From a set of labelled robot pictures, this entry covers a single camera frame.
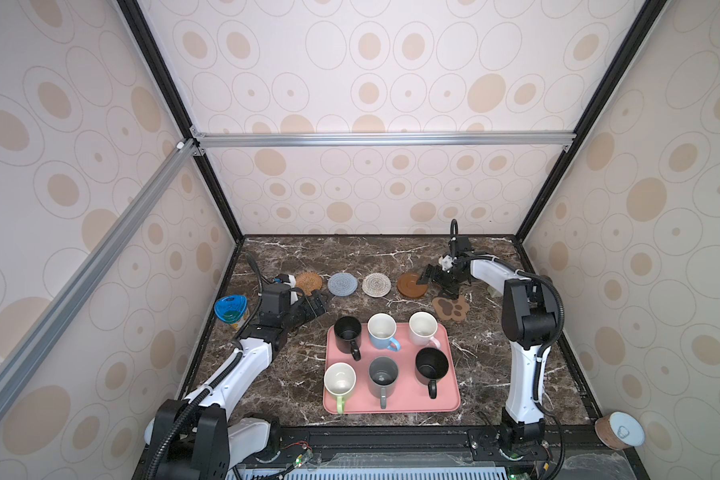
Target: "patterned wallpaper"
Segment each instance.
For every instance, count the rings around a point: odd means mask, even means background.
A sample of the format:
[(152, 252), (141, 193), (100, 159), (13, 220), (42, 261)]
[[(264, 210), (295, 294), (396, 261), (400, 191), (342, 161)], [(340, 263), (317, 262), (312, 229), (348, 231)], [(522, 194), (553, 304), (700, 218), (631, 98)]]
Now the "patterned wallpaper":
[(563, 130), (642, 0), (141, 0), (200, 131)]
[(559, 145), (209, 149), (245, 234), (516, 232)]
[(0, 363), (178, 133), (106, 0), (0, 2)]
[(720, 480), (720, 1), (675, 2), (526, 242), (654, 480)]
[(231, 248), (190, 159), (0, 422), (0, 479), (130, 478)]

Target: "can lid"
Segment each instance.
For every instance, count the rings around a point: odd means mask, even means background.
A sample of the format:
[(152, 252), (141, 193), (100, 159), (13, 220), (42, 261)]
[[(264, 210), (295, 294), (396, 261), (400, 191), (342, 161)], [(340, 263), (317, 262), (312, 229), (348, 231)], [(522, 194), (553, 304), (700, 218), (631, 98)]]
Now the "can lid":
[(624, 412), (614, 412), (608, 417), (608, 423), (616, 437), (628, 446), (637, 447), (643, 445), (646, 434), (643, 427), (635, 418)]
[(240, 320), (248, 308), (248, 299), (243, 295), (230, 295), (220, 298), (213, 306), (213, 311), (224, 323), (234, 323)]

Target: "blue mug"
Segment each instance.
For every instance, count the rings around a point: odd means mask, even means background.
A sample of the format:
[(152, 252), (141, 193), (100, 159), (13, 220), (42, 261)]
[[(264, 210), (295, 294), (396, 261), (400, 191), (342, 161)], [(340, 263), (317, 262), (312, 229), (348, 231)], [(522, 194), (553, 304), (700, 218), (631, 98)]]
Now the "blue mug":
[(368, 321), (368, 336), (371, 337), (371, 344), (379, 350), (400, 351), (400, 342), (394, 338), (394, 333), (397, 331), (397, 322), (386, 313), (376, 313)]

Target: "black mug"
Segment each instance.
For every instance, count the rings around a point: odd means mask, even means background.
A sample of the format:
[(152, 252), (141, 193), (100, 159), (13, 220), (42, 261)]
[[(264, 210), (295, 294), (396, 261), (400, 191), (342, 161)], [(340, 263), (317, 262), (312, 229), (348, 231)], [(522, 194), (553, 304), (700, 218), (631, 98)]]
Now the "black mug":
[(351, 353), (356, 362), (360, 361), (360, 339), (362, 326), (354, 316), (343, 316), (333, 326), (336, 346), (342, 353)]
[(438, 349), (427, 347), (416, 354), (416, 379), (429, 389), (429, 398), (438, 397), (438, 380), (448, 373), (448, 358)]

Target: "brown marble surface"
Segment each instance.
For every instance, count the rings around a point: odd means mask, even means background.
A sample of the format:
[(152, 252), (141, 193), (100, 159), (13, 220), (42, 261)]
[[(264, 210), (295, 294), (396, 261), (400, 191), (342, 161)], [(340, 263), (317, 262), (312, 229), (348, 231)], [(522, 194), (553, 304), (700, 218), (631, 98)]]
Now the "brown marble surface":
[[(472, 239), (478, 250), (487, 250), (520, 267), (512, 243), (506, 239), (477, 237)], [(477, 415), (485, 412), (492, 424), (499, 424), (501, 408), (509, 392), (510, 348), (500, 326), (501, 298), (488, 297), (481, 282), (463, 285), (461, 293), (470, 310), (461, 322), (446, 321), (453, 354), (456, 378), (461, 392), (461, 407), (455, 412), (370, 414), (334, 416), (322, 407), (322, 375), (326, 368), (326, 334), (337, 318), (356, 316), (361, 322), (377, 312), (386, 312), (405, 322), (413, 312), (434, 314), (432, 300), (439, 292), (430, 285), (418, 300), (400, 296), (394, 284), (407, 271), (422, 272), (429, 263), (445, 253), (444, 237), (254, 237), (246, 240), (243, 251), (257, 258), (265, 276), (280, 273), (300, 274), (315, 271), (324, 279), (331, 274), (349, 272), (362, 278), (382, 272), (392, 281), (392, 291), (383, 298), (371, 298), (359, 286), (350, 296), (336, 297), (329, 311), (291, 334), (286, 348), (270, 367), (250, 386), (232, 414), (236, 422), (250, 412), (277, 415), (283, 425), (480, 425)], [(240, 259), (235, 268), (228, 294), (256, 298), (256, 278), (247, 262)], [(206, 354), (196, 382), (207, 379), (230, 354), (234, 332), (221, 322), (214, 325)], [(544, 380), (553, 410), (563, 424), (589, 423), (584, 406), (576, 393), (560, 351), (552, 349)]]

